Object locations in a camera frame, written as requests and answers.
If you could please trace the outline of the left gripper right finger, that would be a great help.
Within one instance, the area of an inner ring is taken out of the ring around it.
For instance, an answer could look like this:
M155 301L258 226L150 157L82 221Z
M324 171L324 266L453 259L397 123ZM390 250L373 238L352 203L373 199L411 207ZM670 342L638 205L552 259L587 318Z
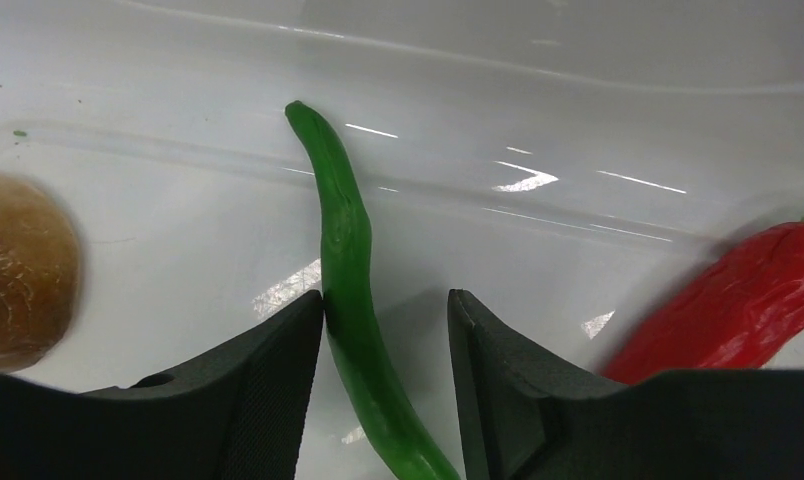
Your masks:
M595 375L499 319L447 303L470 479L804 479L804 370Z

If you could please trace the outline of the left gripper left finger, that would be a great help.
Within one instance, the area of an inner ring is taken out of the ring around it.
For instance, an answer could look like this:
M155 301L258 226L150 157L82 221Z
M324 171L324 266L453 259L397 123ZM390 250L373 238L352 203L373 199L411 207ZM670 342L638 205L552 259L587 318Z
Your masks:
M311 290L128 388L0 375L0 479L291 479L322 328Z

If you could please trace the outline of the green chili pepper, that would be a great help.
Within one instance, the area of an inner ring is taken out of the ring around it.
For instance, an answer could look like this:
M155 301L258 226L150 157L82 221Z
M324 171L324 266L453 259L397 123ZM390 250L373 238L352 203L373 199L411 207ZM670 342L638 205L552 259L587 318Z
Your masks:
M372 228L346 149L307 104L293 101L284 114L313 168L327 338L367 440L398 479L456 479L457 470L415 412L383 342L370 284Z

